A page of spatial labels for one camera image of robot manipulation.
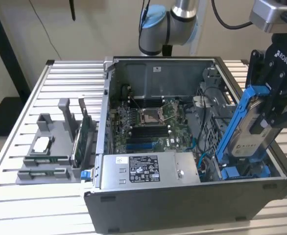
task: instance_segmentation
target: circuit board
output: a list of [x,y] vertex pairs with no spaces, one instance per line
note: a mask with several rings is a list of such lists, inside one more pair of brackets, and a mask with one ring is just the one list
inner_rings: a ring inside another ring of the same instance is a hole
[[164,99],[161,107],[140,104],[121,102],[111,111],[114,153],[190,151],[191,133],[178,100]]

